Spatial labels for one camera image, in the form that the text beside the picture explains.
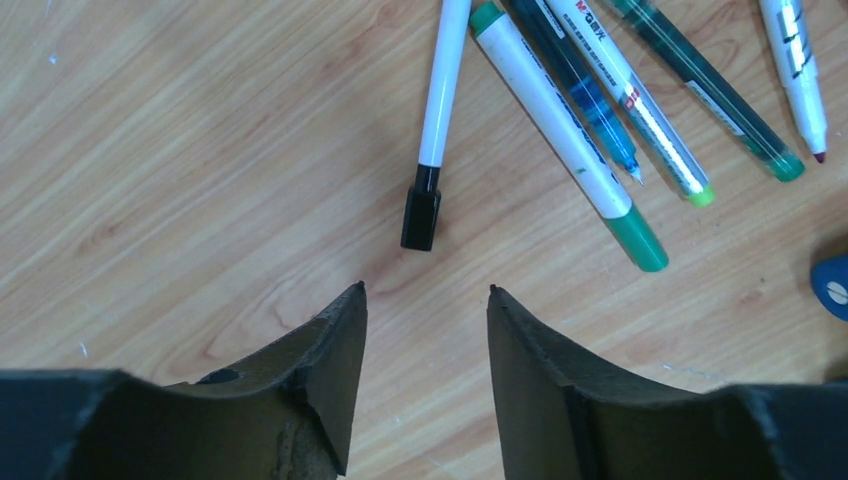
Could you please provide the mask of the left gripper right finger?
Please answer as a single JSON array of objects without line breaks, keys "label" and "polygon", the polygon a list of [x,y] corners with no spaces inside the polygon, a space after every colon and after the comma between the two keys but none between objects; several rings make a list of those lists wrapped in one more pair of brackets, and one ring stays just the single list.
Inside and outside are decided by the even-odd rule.
[{"label": "left gripper right finger", "polygon": [[695,394],[616,366],[491,286],[487,336],[508,479],[732,479]]}]

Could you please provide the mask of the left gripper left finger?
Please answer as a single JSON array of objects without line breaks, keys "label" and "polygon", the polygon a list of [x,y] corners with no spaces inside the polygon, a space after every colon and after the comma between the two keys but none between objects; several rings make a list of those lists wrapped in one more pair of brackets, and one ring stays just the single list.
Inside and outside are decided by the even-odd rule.
[{"label": "left gripper left finger", "polygon": [[177,393],[168,476],[343,476],[367,334],[363,282]]}]

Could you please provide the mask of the black cap marker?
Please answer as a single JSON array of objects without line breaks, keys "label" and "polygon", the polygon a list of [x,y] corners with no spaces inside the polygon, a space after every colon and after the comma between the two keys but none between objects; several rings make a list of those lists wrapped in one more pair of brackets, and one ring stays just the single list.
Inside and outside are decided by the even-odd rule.
[{"label": "black cap marker", "polygon": [[447,0],[442,3],[417,170],[414,182],[408,189],[401,233],[400,245],[406,249],[432,249],[441,203],[438,181],[470,11],[470,0]]}]

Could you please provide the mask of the green cap marker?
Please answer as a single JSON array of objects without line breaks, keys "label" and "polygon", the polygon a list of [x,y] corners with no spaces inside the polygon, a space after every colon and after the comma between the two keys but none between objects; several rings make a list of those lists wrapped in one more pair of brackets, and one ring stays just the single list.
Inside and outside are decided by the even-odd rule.
[{"label": "green cap marker", "polygon": [[546,5],[682,196],[697,207],[710,205],[715,195],[707,175],[593,9],[586,1],[552,0]]},{"label": "green cap marker", "polygon": [[668,255],[511,17],[492,1],[470,16],[473,37],[631,261],[659,272]]}]

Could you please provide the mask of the dark green cap pen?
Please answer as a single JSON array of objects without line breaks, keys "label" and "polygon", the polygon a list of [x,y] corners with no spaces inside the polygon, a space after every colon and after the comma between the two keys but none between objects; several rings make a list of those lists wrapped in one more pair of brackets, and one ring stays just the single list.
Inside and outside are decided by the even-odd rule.
[{"label": "dark green cap pen", "polygon": [[791,182],[805,172],[798,155],[652,2],[612,0],[607,5],[775,178]]}]

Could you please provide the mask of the clear cap grey pen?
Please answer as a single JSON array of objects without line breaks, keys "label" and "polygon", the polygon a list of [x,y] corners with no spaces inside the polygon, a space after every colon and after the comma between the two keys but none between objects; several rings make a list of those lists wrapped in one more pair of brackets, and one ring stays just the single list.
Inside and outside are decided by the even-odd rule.
[{"label": "clear cap grey pen", "polygon": [[537,0],[510,0],[507,6],[538,47],[552,75],[583,113],[612,160],[636,181],[642,182],[634,142],[547,4]]}]

